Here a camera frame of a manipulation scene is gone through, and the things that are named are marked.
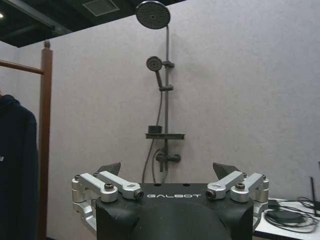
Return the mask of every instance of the rack finial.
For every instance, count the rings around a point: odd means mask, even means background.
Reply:
[[[49,48],[50,48],[50,41],[49,41],[49,40],[45,40],[45,41],[44,41],[44,47],[45,47],[46,49],[49,49]]]

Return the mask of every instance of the shower shelf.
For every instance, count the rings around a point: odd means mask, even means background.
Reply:
[[[181,133],[146,133],[146,139],[169,139],[169,140],[184,140],[185,134]]]

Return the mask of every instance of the rain shower head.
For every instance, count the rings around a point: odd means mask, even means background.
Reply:
[[[162,29],[170,22],[168,8],[158,1],[143,1],[136,7],[136,18],[148,29]]]

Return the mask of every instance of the ceiling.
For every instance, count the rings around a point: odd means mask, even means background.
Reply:
[[[185,0],[158,0],[171,5]],[[135,14],[142,0],[0,0],[0,41],[23,47]]]

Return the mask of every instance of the ceiling vent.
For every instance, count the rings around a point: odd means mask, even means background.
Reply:
[[[93,0],[82,5],[96,17],[120,10],[111,0]]]

